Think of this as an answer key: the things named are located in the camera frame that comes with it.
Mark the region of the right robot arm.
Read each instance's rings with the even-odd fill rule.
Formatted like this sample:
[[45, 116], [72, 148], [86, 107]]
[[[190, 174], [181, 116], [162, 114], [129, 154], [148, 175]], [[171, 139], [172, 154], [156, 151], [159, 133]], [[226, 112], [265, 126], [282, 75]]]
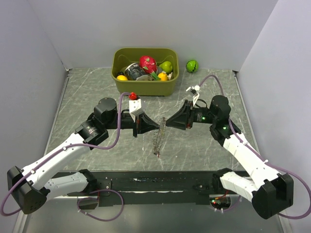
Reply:
[[263, 219], [291, 207], [294, 201], [294, 181], [289, 174], [281, 174], [266, 165], [252, 152], [240, 129], [230, 121], [228, 98], [216, 95], [209, 107], [195, 107], [186, 100], [182, 108], [166, 121], [166, 126], [186, 130], [193, 123], [210, 125], [212, 137], [242, 165], [250, 179], [239, 176], [229, 168], [213, 174], [212, 188], [217, 193], [235, 192], [252, 203]]

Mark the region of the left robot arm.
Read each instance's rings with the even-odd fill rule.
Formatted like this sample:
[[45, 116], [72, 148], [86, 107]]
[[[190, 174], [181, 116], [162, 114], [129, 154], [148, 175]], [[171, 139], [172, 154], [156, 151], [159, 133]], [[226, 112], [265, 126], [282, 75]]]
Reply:
[[8, 189], [20, 210], [27, 215], [61, 195], [93, 194], [97, 179], [87, 169], [60, 178], [54, 176], [77, 157], [99, 148], [109, 137], [108, 130], [131, 129], [134, 137], [158, 130], [160, 126], [145, 114], [143, 105], [141, 99], [129, 100], [129, 110], [125, 113], [121, 110], [121, 101], [103, 98], [87, 120], [61, 145], [22, 169], [14, 166], [8, 170]]

